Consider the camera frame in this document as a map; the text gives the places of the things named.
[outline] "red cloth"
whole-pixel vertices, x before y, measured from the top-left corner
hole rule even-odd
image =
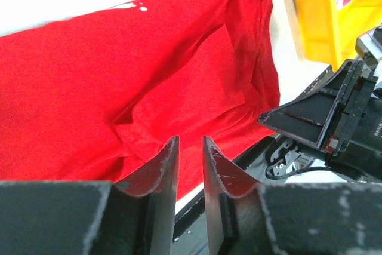
[[[234,158],[270,133],[272,0],[134,3],[0,38],[1,179],[118,181],[179,135],[181,198],[202,136]]]

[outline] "yellow tray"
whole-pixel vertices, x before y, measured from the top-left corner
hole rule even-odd
[[[382,22],[382,0],[353,0],[337,10],[335,0],[294,0],[309,60],[332,65],[356,56],[356,38]]]

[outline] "folded red cloth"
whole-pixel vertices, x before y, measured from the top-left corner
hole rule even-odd
[[[0,179],[118,181],[179,135],[181,198],[202,136],[234,158],[270,134],[272,0],[126,7],[0,38]]]

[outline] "yellow box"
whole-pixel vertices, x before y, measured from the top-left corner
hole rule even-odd
[[[309,60],[332,65],[356,56],[356,38],[382,22],[382,0],[353,0],[337,10],[335,0],[294,0]]]

